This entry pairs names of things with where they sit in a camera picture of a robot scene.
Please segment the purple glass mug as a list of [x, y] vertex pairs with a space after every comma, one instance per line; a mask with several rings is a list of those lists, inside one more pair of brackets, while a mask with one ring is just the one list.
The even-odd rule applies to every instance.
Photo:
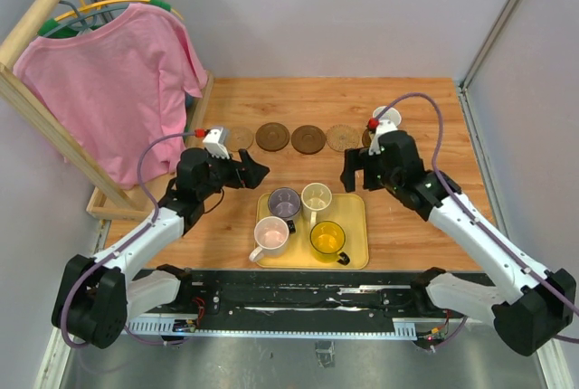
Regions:
[[267, 206], [273, 216], [285, 221], [293, 221], [300, 214], [301, 199], [295, 190], [281, 187], [270, 194]]

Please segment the cream ceramic mug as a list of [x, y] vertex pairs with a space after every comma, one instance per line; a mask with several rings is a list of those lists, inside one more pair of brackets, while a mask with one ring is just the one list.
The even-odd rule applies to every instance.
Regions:
[[301, 192], [302, 212], [310, 228], [313, 228], [319, 216], [332, 203], [333, 195], [330, 189], [321, 183], [306, 185]]

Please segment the white green-handled mug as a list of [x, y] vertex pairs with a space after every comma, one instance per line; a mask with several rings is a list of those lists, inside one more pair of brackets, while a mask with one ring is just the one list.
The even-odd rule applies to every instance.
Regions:
[[372, 117], [378, 120], [389, 121], [397, 127], [399, 127], [402, 122], [401, 114], [393, 107], [387, 108], [386, 106], [380, 106], [374, 110]]

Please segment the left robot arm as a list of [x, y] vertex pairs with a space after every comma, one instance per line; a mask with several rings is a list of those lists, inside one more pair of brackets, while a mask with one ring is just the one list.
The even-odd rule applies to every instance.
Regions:
[[52, 311], [52, 324], [72, 348], [113, 344], [126, 323], [165, 304], [172, 311], [188, 310], [194, 291], [180, 269], [156, 270], [137, 277], [145, 263], [186, 235], [206, 213], [204, 202], [224, 188], [255, 189], [270, 172], [246, 150], [239, 159], [211, 156], [188, 148], [176, 176], [152, 213], [123, 239], [92, 257], [80, 254], [65, 265]]

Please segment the pink ceramic mug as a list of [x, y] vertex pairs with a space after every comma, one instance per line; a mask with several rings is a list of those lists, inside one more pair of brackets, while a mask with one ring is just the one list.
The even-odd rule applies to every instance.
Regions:
[[256, 247], [250, 253], [249, 261], [257, 262], [264, 257], [277, 257], [284, 253], [290, 238], [290, 229], [279, 217], [268, 216], [257, 222], [253, 237]]

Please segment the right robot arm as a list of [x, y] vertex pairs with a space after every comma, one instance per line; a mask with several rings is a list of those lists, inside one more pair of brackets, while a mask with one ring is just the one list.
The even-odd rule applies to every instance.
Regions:
[[491, 280], [489, 287], [432, 268], [413, 285], [412, 310], [429, 317], [442, 308], [494, 327], [522, 356], [533, 355], [568, 327], [578, 308], [576, 281], [522, 252], [490, 223], [438, 167], [426, 169], [413, 137], [401, 130], [375, 137], [369, 148], [345, 152], [340, 180], [347, 192], [385, 189], [404, 207], [450, 236]]

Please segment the woven rattan coaster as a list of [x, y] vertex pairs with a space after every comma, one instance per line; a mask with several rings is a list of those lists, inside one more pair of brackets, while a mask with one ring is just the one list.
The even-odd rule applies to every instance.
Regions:
[[335, 125], [326, 133], [328, 146], [337, 152], [342, 152], [350, 148], [358, 148], [361, 136], [358, 130], [348, 125]]
[[229, 130], [225, 139], [225, 146], [230, 152], [237, 152], [240, 149], [249, 149], [253, 140], [254, 136], [249, 128], [234, 127]]

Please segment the brown ceramic coaster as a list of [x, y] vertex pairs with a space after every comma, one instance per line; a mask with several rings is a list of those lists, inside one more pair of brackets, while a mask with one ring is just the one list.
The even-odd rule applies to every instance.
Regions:
[[326, 145], [326, 135], [316, 126], [303, 125], [293, 131], [290, 141], [300, 154], [313, 155]]
[[371, 133], [370, 133], [370, 131], [369, 131], [368, 129], [366, 129], [366, 130], [363, 132], [363, 135], [362, 135], [362, 144], [363, 144], [363, 147], [370, 147], [370, 146], [371, 146], [371, 143], [372, 143]]
[[290, 142], [288, 129], [279, 122], [269, 122], [263, 124], [255, 133], [257, 145], [268, 152], [282, 150]]

